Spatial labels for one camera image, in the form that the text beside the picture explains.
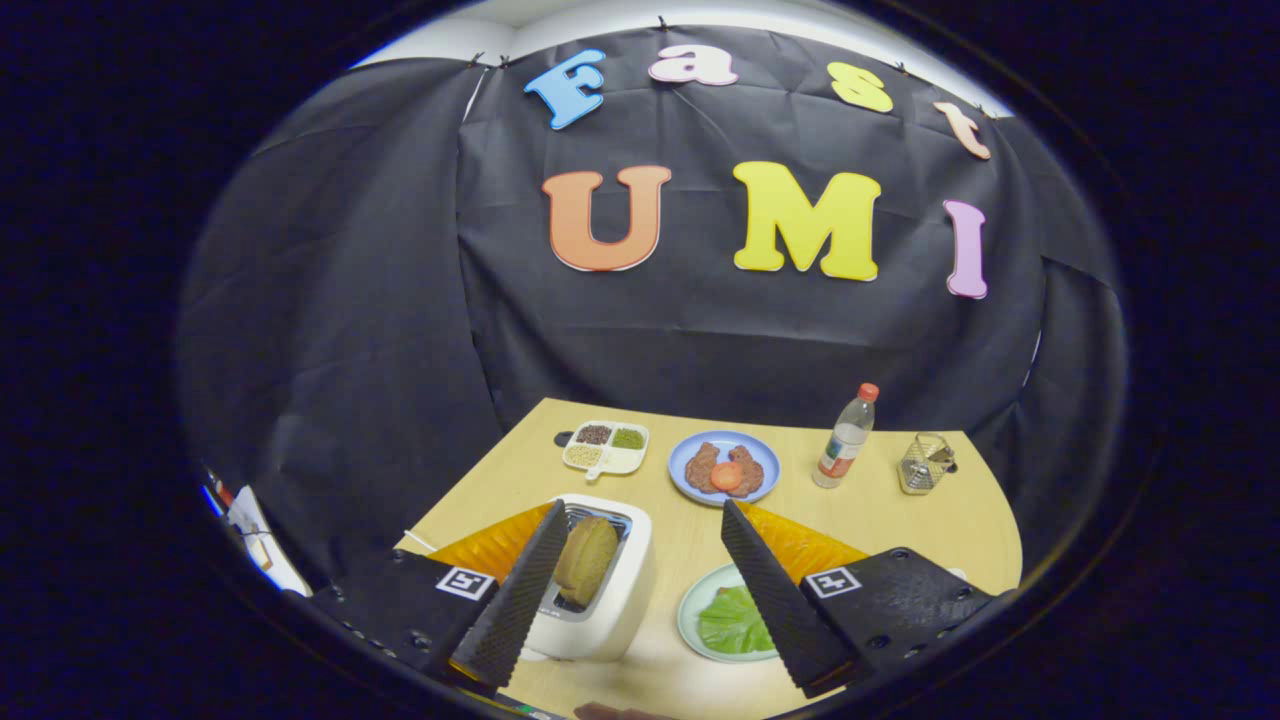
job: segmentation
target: letter m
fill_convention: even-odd
[[[778,163],[741,163],[733,177],[746,186],[746,246],[733,254],[744,270],[778,270],[786,259],[777,249],[782,234],[791,261],[806,272],[831,237],[831,251],[819,266],[823,274],[873,281],[872,205],[879,183],[856,173],[838,173],[810,205],[791,170]]]

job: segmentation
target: black fabric backdrop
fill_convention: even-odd
[[[658,50],[682,44],[727,50],[739,82],[649,78]],[[604,104],[552,131],[522,88],[588,47],[607,55]],[[831,61],[874,72],[893,109],[840,100]],[[940,100],[977,120],[989,161],[956,141]],[[737,269],[746,188],[732,170],[749,160],[786,165],[810,201],[836,173],[879,182],[879,277]],[[618,240],[616,174],[650,164],[672,170],[655,252],[621,273],[563,265],[541,183],[604,176],[593,231]],[[943,200],[987,217],[983,300],[947,292]],[[321,91],[215,209],[179,373],[197,454],[233,487],[253,482],[328,573],[351,543],[394,542],[545,396],[822,427],[861,382],[882,389],[878,428],[970,433],[1030,570],[1105,482],[1126,372],[1115,287],[1085,199],[1016,118],[820,42],[636,29],[488,72],[378,64]],[[440,418],[447,434],[428,429]]]

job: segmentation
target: meat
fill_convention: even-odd
[[[764,468],[751,457],[750,451],[740,445],[728,451],[728,459],[742,466],[742,484],[731,489],[731,496],[746,497],[760,489],[760,484],[764,483]]]
[[[704,442],[685,465],[685,480],[707,495],[719,492],[712,486],[712,468],[716,466],[718,459],[719,448]]]

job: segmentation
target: lettuce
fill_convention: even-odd
[[[719,589],[698,616],[698,637],[708,648],[727,655],[773,650],[773,638],[745,585]]]

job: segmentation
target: toaster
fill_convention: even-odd
[[[570,530],[596,515],[618,534],[599,589],[586,607],[566,601],[550,580],[543,592],[521,660],[581,660],[608,662],[626,652],[653,594],[653,523],[632,505],[585,495],[561,495]]]

